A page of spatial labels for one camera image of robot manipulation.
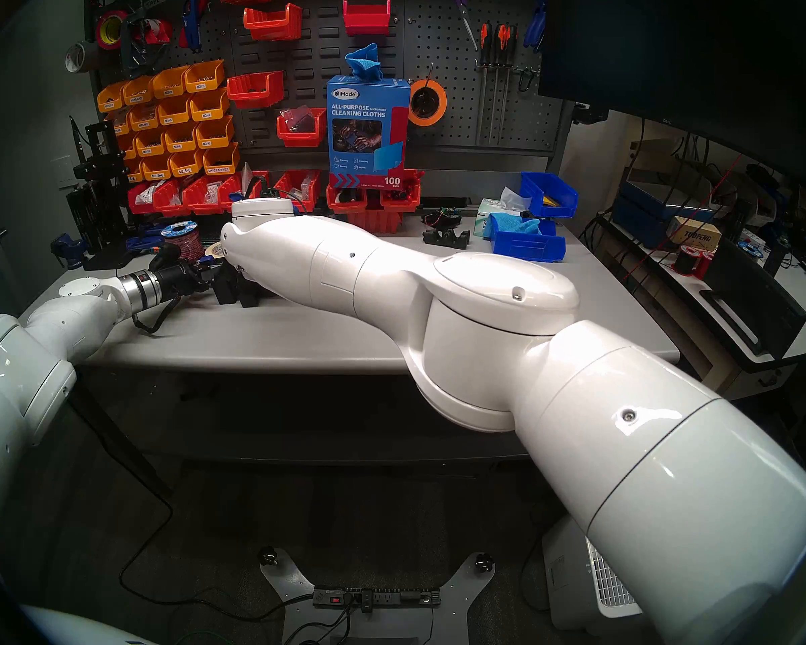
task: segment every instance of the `black stand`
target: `black stand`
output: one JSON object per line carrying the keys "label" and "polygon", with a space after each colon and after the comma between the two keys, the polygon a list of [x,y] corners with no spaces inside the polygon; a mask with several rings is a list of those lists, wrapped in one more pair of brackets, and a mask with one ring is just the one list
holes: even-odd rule
{"label": "black stand", "polygon": [[173,490],[168,488],[168,485],[155,472],[155,467],[122,433],[113,419],[96,402],[93,394],[80,381],[69,393],[69,404],[93,430],[108,455],[121,463],[148,489],[158,493],[159,496],[169,497],[173,493]]}

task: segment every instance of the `gray table top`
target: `gray table top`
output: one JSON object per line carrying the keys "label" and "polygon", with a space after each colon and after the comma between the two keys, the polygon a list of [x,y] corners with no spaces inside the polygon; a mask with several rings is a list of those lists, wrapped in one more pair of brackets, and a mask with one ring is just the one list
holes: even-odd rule
{"label": "gray table top", "polygon": [[[474,218],[463,218],[462,230],[472,230]],[[446,247],[424,244],[423,224],[408,216],[397,235],[383,240],[426,254],[447,255]],[[676,363],[677,347],[606,267],[565,227],[567,240],[560,263],[544,264],[568,277],[579,292],[579,319],[589,319]],[[472,237],[468,247],[491,250],[489,241]],[[146,267],[150,256],[132,261],[119,274]],[[56,298],[59,287],[79,277],[107,278],[113,271],[72,270],[64,273],[22,315],[45,300]],[[160,309],[140,317],[151,325]],[[379,330],[349,316],[313,310],[282,298],[262,300],[259,307],[220,305],[212,291],[183,298],[154,337],[135,328],[130,319],[111,332],[87,364],[109,367],[158,368],[198,372],[285,373],[402,373],[406,363],[397,346]]]}

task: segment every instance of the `computer monitor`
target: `computer monitor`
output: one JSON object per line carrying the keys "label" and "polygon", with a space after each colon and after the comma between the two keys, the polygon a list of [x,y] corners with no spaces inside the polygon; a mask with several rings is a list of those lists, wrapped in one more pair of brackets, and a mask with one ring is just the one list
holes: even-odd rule
{"label": "computer monitor", "polygon": [[806,185],[806,0],[548,0],[539,91],[689,130]]}

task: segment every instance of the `cardboard box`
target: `cardboard box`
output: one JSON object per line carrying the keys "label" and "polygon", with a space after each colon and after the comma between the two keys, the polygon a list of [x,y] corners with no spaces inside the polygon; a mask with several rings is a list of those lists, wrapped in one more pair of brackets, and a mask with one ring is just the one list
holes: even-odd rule
{"label": "cardboard box", "polygon": [[719,244],[722,234],[713,224],[697,222],[695,219],[673,217],[669,222],[670,240],[675,244],[685,244],[696,249],[712,252]]}
{"label": "cardboard box", "polygon": [[480,201],[480,205],[478,206],[478,215],[474,218],[474,235],[479,238],[489,237],[490,223],[486,220],[493,212],[507,212],[508,214],[514,214],[517,216],[519,216],[520,213],[519,210],[505,209],[503,200],[482,199]]}
{"label": "cardboard box", "polygon": [[400,189],[409,126],[409,83],[355,76],[328,81],[328,163],[333,187]]}

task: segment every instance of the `red cable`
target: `red cable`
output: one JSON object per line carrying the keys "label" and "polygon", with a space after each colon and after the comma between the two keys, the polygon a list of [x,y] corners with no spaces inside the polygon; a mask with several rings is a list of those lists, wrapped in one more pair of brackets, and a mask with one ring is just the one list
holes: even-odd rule
{"label": "red cable", "polygon": [[[731,162],[731,166],[729,166],[728,170],[727,170],[727,171],[725,171],[725,175],[723,175],[721,178],[719,178],[719,182],[717,182],[716,187],[714,187],[713,189],[711,189],[710,195],[708,195],[708,197],[705,199],[705,203],[709,202],[709,201],[710,201],[710,199],[712,199],[712,198],[713,198],[713,195],[714,195],[714,194],[717,192],[717,189],[719,189],[719,185],[721,185],[723,182],[725,182],[725,178],[727,178],[727,177],[729,176],[730,172],[732,171],[732,169],[734,169],[734,167],[735,167],[735,166],[737,166],[737,162],[739,162],[739,161],[740,161],[740,157],[742,157],[742,156],[743,156],[743,155],[737,155],[737,158],[736,158],[736,159],[735,159],[733,162]],[[628,278],[628,277],[629,277],[631,274],[633,274],[633,273],[635,273],[635,272],[636,272],[636,270],[638,269],[638,267],[639,267],[640,265],[642,265],[642,264],[643,264],[643,263],[644,263],[644,262],[647,260],[648,256],[650,256],[650,255],[651,255],[651,254],[653,254],[654,252],[658,252],[658,251],[660,250],[660,248],[662,248],[662,247],[663,247],[663,245],[664,245],[665,243],[667,243],[668,241],[670,241],[670,240],[671,240],[671,238],[673,237],[673,235],[675,235],[675,234],[676,234],[678,231],[680,231],[680,230],[681,230],[681,229],[682,229],[684,226],[686,226],[686,225],[687,225],[687,222],[688,222],[690,219],[692,219],[692,218],[695,216],[695,213],[696,213],[696,212],[699,212],[699,210],[701,210],[701,206],[703,206],[705,203],[699,203],[699,206],[698,206],[697,208],[695,208],[695,210],[693,210],[693,213],[692,213],[692,214],[691,214],[689,217],[687,217],[686,219],[684,219],[683,224],[681,224],[680,226],[678,226],[678,227],[677,227],[677,229],[676,229],[675,231],[673,231],[671,235],[666,235],[665,240],[664,240],[664,241],[662,241],[662,243],[659,243],[659,244],[657,245],[657,247],[656,247],[656,248],[652,249],[650,252],[648,252],[647,254],[645,254],[645,255],[644,255],[644,257],[642,258],[642,260],[641,260],[641,261],[639,261],[639,262],[636,264],[636,267],[635,267],[633,270],[631,270],[629,273],[627,273],[626,275],[624,275],[624,277],[621,279],[621,282],[625,282],[625,281],[627,281],[627,278]]]}

